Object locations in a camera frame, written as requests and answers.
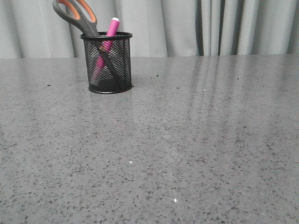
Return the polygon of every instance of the scissor handle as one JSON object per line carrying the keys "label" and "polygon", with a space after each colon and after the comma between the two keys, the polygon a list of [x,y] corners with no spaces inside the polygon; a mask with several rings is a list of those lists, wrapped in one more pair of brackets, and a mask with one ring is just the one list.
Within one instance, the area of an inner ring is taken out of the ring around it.
{"label": "scissor handle", "polygon": [[[84,0],[76,0],[88,13],[91,18],[89,21],[84,13],[81,11],[79,6],[75,3],[74,0],[53,0],[53,8],[55,12],[67,22],[78,27],[83,34],[86,36],[99,36],[97,31],[97,18],[89,5]],[[74,17],[68,15],[59,4],[65,5],[73,13]]]}

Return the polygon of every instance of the curtain fold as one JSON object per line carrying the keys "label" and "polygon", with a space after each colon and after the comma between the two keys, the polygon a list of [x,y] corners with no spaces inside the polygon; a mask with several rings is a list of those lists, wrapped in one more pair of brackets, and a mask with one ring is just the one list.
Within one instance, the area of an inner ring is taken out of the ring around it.
{"label": "curtain fold", "polygon": [[[86,0],[107,31],[133,33],[131,56],[299,53],[299,0]],[[0,0],[0,58],[84,57],[81,32],[52,0]]]}

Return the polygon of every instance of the gray granite countertop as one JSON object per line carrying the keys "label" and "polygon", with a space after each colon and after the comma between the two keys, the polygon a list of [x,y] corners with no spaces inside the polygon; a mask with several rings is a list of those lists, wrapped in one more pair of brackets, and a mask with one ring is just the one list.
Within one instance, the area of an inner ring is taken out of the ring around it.
{"label": "gray granite countertop", "polygon": [[299,55],[0,60],[1,224],[299,223]]}

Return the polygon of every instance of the table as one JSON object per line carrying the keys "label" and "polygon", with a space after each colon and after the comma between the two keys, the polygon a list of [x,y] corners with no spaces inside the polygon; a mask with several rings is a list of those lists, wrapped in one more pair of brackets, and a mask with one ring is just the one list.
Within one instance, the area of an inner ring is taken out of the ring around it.
{"label": "table", "polygon": [[299,56],[1,59],[0,223],[299,222]]}

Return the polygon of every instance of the pen holder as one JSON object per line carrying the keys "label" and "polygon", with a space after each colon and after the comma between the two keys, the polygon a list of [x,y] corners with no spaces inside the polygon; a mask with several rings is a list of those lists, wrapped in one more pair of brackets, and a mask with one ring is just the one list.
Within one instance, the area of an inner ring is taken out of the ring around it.
{"label": "pen holder", "polygon": [[132,88],[130,38],[131,33],[117,32],[116,36],[88,37],[84,41],[88,89],[96,93],[118,93]]}

